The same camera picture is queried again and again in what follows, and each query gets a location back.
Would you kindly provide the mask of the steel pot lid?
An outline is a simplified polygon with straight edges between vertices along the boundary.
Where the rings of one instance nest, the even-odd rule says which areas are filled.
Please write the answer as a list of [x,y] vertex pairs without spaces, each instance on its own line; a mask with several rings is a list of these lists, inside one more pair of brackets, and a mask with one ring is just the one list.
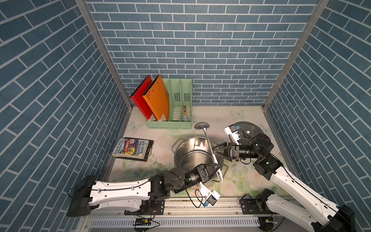
[[263,130],[259,126],[255,125],[251,122],[239,121],[239,122],[234,123],[234,125],[240,127],[240,130],[239,130],[239,135],[240,135],[239,143],[240,143],[240,145],[249,145],[250,141],[256,135],[264,134]]

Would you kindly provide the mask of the stainless steel pot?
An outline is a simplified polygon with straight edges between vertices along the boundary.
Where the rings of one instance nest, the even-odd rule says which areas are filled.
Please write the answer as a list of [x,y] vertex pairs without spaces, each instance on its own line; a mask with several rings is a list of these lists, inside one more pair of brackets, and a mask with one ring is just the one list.
[[171,147],[174,165],[183,170],[191,170],[199,164],[213,164],[210,146],[205,137],[179,138]]

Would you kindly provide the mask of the steel ladle spoon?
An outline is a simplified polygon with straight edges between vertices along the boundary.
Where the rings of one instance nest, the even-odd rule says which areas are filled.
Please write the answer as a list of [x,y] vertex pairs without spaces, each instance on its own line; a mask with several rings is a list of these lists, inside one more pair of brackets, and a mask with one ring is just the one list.
[[[219,164],[218,161],[217,161],[217,158],[216,158],[216,156],[215,156],[215,154],[213,152],[211,141],[210,141],[209,136],[207,134],[207,129],[209,127],[210,127],[210,125],[207,122],[198,122],[194,126],[194,128],[196,130],[202,130],[202,131],[204,131],[204,134],[205,134],[205,137],[206,137],[206,140],[207,140],[207,143],[209,145],[210,152],[211,152],[211,155],[212,155],[213,163]],[[220,183],[222,183],[223,182],[223,176],[222,176],[221,168],[220,168],[220,170],[216,174],[218,175],[218,178],[220,180]]]

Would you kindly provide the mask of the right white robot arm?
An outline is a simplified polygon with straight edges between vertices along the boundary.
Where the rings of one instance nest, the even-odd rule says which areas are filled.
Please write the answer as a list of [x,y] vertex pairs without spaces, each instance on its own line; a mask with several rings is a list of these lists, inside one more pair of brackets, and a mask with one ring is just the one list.
[[249,144],[222,143],[212,151],[228,161],[255,159],[253,166],[261,176],[283,188],[296,201],[297,206],[272,190],[264,189],[256,196],[260,210],[269,210],[296,223],[309,232],[354,232],[355,213],[347,205],[338,206],[295,177],[271,153],[273,144],[265,134],[257,134]]

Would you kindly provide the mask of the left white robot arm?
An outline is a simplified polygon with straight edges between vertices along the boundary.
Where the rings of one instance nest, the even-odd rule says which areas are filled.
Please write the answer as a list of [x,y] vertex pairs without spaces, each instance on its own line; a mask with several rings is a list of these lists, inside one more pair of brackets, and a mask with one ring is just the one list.
[[154,202],[170,198],[171,192],[180,193],[195,185],[204,187],[220,173],[218,164],[199,164],[189,171],[173,168],[133,182],[109,183],[86,176],[72,188],[66,216],[87,216],[95,209],[148,213],[155,208]]

